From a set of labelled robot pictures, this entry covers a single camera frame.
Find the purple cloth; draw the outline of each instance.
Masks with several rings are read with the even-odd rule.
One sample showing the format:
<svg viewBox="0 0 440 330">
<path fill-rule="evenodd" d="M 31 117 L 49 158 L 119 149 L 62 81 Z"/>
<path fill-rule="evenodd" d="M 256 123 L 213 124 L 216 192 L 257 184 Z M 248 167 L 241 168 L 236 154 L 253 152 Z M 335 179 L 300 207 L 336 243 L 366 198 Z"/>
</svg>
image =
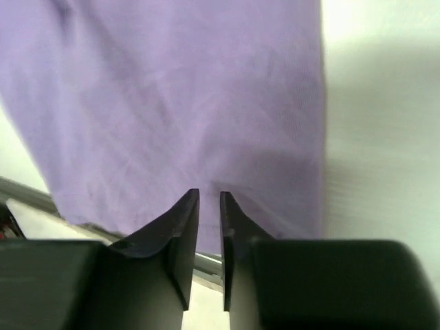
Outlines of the purple cloth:
<svg viewBox="0 0 440 330">
<path fill-rule="evenodd" d="M 319 237 L 315 0 L 3 0 L 0 93 L 60 213 L 129 234 L 200 188 L 275 237 Z"/>
</svg>

